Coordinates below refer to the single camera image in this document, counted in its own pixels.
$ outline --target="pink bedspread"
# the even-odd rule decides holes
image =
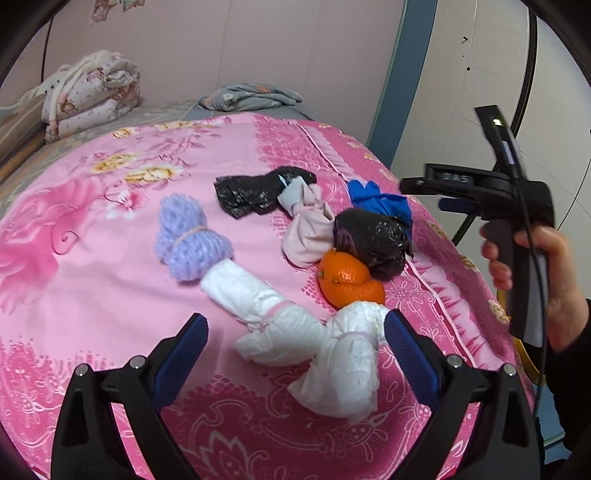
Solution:
[[[220,209],[215,177],[262,174],[281,165],[316,173],[335,213],[350,206],[346,182],[374,180],[396,193],[392,174],[338,129],[253,114],[123,129],[51,166],[0,223],[0,421],[40,474],[50,470],[60,404],[73,368],[123,365],[173,336],[193,312],[209,343],[163,418],[202,478],[385,479],[429,416],[388,349],[381,351],[379,411],[350,427],[300,407],[286,386],[301,368],[245,362],[233,349],[246,327],[197,285],[179,286],[152,252],[160,200],[197,198],[235,261],[319,318],[332,309],[315,269],[281,254],[289,221],[276,211],[234,220]],[[441,350],[478,367],[516,363],[506,319],[476,267],[411,199],[416,255],[386,285],[399,308]],[[122,408],[116,416],[140,475],[151,478]],[[442,476],[454,470],[476,409],[466,415]]]

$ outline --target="pink wall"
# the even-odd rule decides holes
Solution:
[[[300,92],[315,118],[365,141],[404,0],[146,0],[89,26],[92,5],[72,0],[56,16],[47,74],[105,48],[139,66],[147,105],[197,99],[228,83],[275,83]],[[43,40],[13,69],[0,104],[36,85]]]

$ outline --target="folded quilt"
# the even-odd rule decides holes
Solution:
[[[121,53],[101,50],[68,68],[43,104],[46,141],[102,125],[125,115],[139,101],[139,70]]]

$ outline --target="tangerine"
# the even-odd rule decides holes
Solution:
[[[361,260],[335,249],[327,252],[318,265],[318,285],[326,300],[338,309],[357,300],[384,304],[384,285],[371,278]]]

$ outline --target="black bag bundle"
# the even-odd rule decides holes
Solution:
[[[396,218],[350,208],[336,216],[335,247],[359,258],[373,278],[388,281],[404,270],[405,254],[413,255],[406,228]]]
[[[275,210],[277,196],[296,177],[309,185],[316,183],[316,175],[299,167],[279,167],[266,175],[218,177],[214,184],[217,199],[224,212],[239,219],[251,212],[259,215]]]

